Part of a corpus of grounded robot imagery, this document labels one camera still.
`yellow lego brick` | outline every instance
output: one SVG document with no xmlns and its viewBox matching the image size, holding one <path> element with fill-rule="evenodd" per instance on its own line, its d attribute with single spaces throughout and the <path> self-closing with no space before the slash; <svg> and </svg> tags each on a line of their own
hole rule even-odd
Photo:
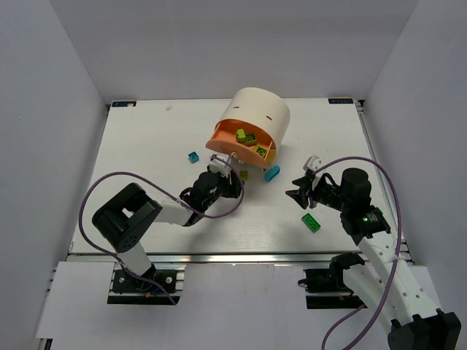
<svg viewBox="0 0 467 350">
<path fill-rule="evenodd" d="M 248 181 L 248 171 L 241 170 L 240 171 L 240 179 L 242 179 L 243 181 Z"/>
<path fill-rule="evenodd" d="M 254 146 L 253 150 L 257 152 L 263 158 L 266 156 L 266 153 L 268 152 L 266 149 L 261 148 L 259 146 Z"/>
<path fill-rule="evenodd" d="M 236 141 L 240 144 L 244 143 L 247 140 L 247 136 L 243 129 L 239 129 L 236 131 Z"/>
<path fill-rule="evenodd" d="M 246 140 L 245 140 L 245 142 L 243 142 L 243 144 L 244 144 L 245 146 L 254 146 L 254 145 L 256 145 L 256 142 L 257 142 L 257 141 L 256 141 L 256 136 L 255 136 L 255 134 L 254 134 L 254 133 L 248 133 L 248 134 L 246 135 Z"/>
</svg>

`blue lego brick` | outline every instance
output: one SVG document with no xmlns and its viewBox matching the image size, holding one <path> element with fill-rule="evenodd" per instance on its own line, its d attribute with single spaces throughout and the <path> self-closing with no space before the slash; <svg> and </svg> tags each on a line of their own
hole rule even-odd
<svg viewBox="0 0 467 350">
<path fill-rule="evenodd" d="M 199 156 L 196 154 L 196 152 L 191 152 L 188 155 L 188 159 L 190 160 L 190 162 L 196 163 L 199 160 Z"/>
<path fill-rule="evenodd" d="M 267 182 L 270 182 L 274 177 L 277 176 L 277 174 L 280 172 L 280 167 L 279 166 L 273 166 L 271 170 L 269 170 L 267 173 L 264 174 L 264 179 Z"/>
</svg>

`green lego brick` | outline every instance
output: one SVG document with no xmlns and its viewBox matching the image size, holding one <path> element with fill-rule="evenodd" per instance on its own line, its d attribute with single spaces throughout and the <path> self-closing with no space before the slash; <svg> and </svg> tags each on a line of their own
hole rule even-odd
<svg viewBox="0 0 467 350">
<path fill-rule="evenodd" d="M 241 170 L 240 171 L 240 179 L 242 179 L 243 181 L 248 181 L 248 171 Z"/>
<path fill-rule="evenodd" d="M 266 156 L 266 153 L 268 152 L 266 149 L 261 148 L 259 146 L 254 146 L 253 150 L 257 152 L 263 158 Z"/>
<path fill-rule="evenodd" d="M 236 141 L 240 144 L 243 144 L 247 140 L 247 136 L 243 129 L 239 129 L 236 131 Z"/>
<path fill-rule="evenodd" d="M 246 135 L 246 141 L 243 142 L 245 146 L 255 146 L 256 145 L 256 136 L 254 133 L 248 133 Z"/>
<path fill-rule="evenodd" d="M 321 228 L 321 225 L 308 213 L 301 218 L 301 221 L 312 231 L 316 232 Z"/>
</svg>

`white table surface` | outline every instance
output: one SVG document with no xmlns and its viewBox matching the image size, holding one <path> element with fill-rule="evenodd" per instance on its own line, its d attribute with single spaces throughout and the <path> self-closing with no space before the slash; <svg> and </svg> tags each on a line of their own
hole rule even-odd
<svg viewBox="0 0 467 350">
<path fill-rule="evenodd" d="M 178 195 L 206 170 L 212 151 L 204 145 L 230 100 L 138 101 L 135 107 L 110 109 L 92 182 L 111 171 L 132 171 L 151 179 Z M 339 213 L 324 206 L 308 211 L 321 224 L 312 233 L 301 221 L 302 210 L 284 192 L 294 189 L 291 181 L 304 175 L 302 166 L 313 154 L 323 163 L 360 155 L 370 157 L 360 120 L 352 104 L 330 105 L 326 98 L 287 99 L 290 125 L 275 164 L 280 174 L 266 183 L 259 169 L 236 164 L 249 171 L 245 199 L 229 217 L 203 219 L 193 227 L 154 224 L 142 238 L 148 253 L 233 253 L 233 252 L 345 252 L 355 251 L 352 239 L 343 231 Z M 191 164 L 187 154 L 196 151 L 200 161 Z M 362 168 L 372 183 L 373 204 L 387 215 L 387 207 L 371 164 L 350 161 L 329 168 L 339 183 L 349 167 Z M 100 184 L 85 209 L 85 229 L 97 244 L 110 245 L 90 222 L 94 212 L 113 195 L 133 182 L 119 176 Z M 160 194 L 140 184 L 149 196 Z M 220 214 L 234 205 L 221 198 L 208 211 Z M 75 232 L 71 252 L 96 252 Z"/>
<path fill-rule="evenodd" d="M 329 327 L 350 310 L 307 310 L 297 281 L 301 266 L 189 265 L 176 306 L 107 305 L 111 262 L 60 262 L 38 338 L 52 350 L 320 349 Z M 411 267 L 426 293 L 438 298 L 424 267 Z M 362 310 L 329 338 L 342 349 L 366 325 Z M 377 322 L 355 347 L 389 349 Z"/>
</svg>

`white wall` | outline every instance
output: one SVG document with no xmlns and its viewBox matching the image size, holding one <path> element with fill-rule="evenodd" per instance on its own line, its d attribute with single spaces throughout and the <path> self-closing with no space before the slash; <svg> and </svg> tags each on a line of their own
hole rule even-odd
<svg viewBox="0 0 467 350">
<path fill-rule="evenodd" d="M 29 349 L 105 123 L 47 0 L 0 4 L 0 347 Z"/>
<path fill-rule="evenodd" d="M 467 1 L 420 0 L 368 95 L 366 121 L 399 189 L 412 256 L 464 327 L 466 98 Z"/>
<path fill-rule="evenodd" d="M 417 0 L 51 0 L 106 102 L 365 98 Z"/>
</svg>

